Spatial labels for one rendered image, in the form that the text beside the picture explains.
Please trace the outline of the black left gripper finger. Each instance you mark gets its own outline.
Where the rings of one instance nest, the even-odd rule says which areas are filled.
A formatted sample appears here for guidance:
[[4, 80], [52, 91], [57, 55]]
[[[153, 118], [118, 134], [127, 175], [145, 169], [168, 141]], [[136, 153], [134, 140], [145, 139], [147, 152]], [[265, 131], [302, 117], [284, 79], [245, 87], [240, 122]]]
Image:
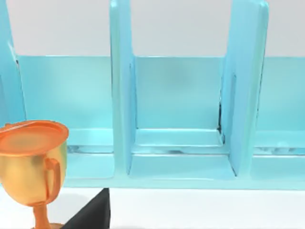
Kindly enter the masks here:
[[61, 229], [110, 229], [110, 221], [110, 192], [103, 188]]

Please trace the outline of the gold trophy cup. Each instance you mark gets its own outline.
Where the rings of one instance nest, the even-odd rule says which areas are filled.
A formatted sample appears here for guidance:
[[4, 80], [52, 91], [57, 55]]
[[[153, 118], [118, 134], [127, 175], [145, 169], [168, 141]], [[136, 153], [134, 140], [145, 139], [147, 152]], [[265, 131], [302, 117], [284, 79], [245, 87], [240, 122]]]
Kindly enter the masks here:
[[50, 223], [47, 205], [58, 196], [67, 169], [68, 128], [48, 120], [28, 120], [0, 128], [0, 182], [16, 202], [33, 208], [32, 229], [61, 229]]

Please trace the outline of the light blue rack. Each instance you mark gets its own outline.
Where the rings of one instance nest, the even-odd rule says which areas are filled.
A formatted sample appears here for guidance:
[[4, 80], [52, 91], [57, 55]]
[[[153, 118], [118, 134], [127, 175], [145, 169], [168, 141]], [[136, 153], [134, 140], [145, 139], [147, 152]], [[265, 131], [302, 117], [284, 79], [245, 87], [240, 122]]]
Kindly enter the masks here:
[[0, 0], [0, 126], [67, 126], [65, 186], [305, 190], [305, 57], [265, 55], [266, 0], [233, 0], [224, 57], [137, 56], [107, 9], [110, 56], [26, 56]]

